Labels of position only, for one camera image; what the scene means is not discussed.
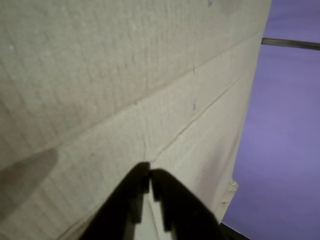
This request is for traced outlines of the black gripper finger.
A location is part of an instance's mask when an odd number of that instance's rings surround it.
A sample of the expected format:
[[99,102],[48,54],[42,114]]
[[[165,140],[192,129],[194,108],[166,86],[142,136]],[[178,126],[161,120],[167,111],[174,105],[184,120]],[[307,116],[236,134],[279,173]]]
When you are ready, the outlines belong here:
[[164,169],[150,171],[155,202],[159,202],[165,232],[174,240],[221,240],[215,215],[177,178]]
[[81,240],[132,240],[149,193],[149,162],[136,164],[97,211]]

